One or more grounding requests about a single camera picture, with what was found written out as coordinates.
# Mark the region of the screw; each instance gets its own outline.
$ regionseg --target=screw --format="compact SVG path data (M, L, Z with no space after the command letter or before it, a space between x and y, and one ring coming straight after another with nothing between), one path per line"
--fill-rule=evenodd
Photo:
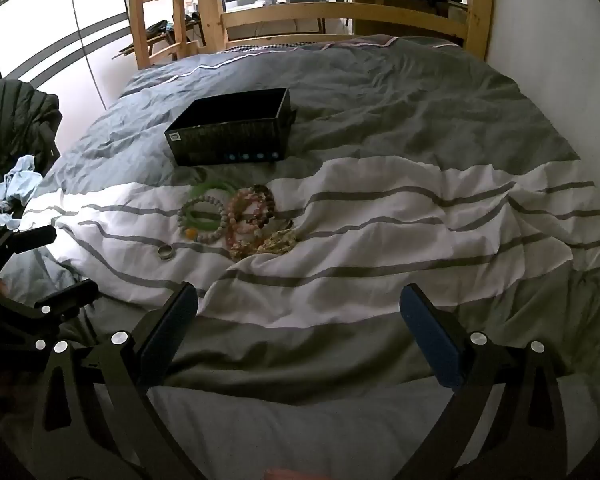
M123 343L126 343L127 339L129 339L129 336L126 332L116 332L111 336L111 342L114 345L122 345Z
M69 347L68 343L66 341L58 341L56 343L56 346L54 346L54 352L56 354L61 354L62 352L64 352L67 348Z
M536 352L538 354L541 354L542 352L544 352L544 345L541 342L539 342L539 341L532 341L531 342L531 349L534 352Z
M471 342L474 345L486 345L487 344L487 336L485 336L483 333L481 332L474 332L471 334Z

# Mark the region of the white wall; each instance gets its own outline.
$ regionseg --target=white wall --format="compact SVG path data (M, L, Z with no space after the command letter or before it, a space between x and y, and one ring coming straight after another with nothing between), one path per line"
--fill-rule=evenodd
M488 63L513 78L600 188L600 3L495 0Z

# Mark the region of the white wardrobe door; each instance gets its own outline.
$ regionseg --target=white wardrobe door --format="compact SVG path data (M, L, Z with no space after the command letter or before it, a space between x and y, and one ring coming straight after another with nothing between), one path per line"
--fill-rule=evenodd
M0 6L0 72L8 75L77 30L71 0L9 0Z
M60 99L62 121L56 134L56 146L61 153L73 146L104 112L84 58L58 72L38 89L56 94Z
M75 14L81 31L107 27L85 36L82 34L87 60L102 100L109 107L122 93L131 76L138 70L136 58L113 57L133 43L125 0L74 0Z

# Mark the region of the silver ring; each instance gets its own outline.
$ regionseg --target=silver ring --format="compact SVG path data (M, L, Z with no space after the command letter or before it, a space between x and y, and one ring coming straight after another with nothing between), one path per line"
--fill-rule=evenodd
M176 251L169 244L164 244L158 248L158 256L161 260L171 260L176 254Z

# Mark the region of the finger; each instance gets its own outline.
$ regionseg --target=finger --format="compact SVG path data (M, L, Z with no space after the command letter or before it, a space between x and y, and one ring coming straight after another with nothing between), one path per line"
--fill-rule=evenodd
M7 284L4 283L3 280L0 279L0 294L6 296L9 293L9 289L7 289Z

